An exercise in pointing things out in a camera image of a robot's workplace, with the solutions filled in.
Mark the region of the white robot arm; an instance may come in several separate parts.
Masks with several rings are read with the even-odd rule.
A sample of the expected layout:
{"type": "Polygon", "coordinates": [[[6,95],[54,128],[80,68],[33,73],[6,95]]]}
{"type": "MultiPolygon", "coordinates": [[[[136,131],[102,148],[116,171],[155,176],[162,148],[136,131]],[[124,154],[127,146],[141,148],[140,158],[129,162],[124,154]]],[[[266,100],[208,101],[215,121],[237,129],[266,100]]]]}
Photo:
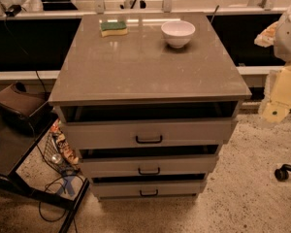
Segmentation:
{"type": "Polygon", "coordinates": [[[278,21],[263,30],[254,40],[260,47],[274,47],[275,57],[285,65],[266,79],[264,99],[258,114],[269,123],[280,123],[291,110],[291,5],[278,21]]]}

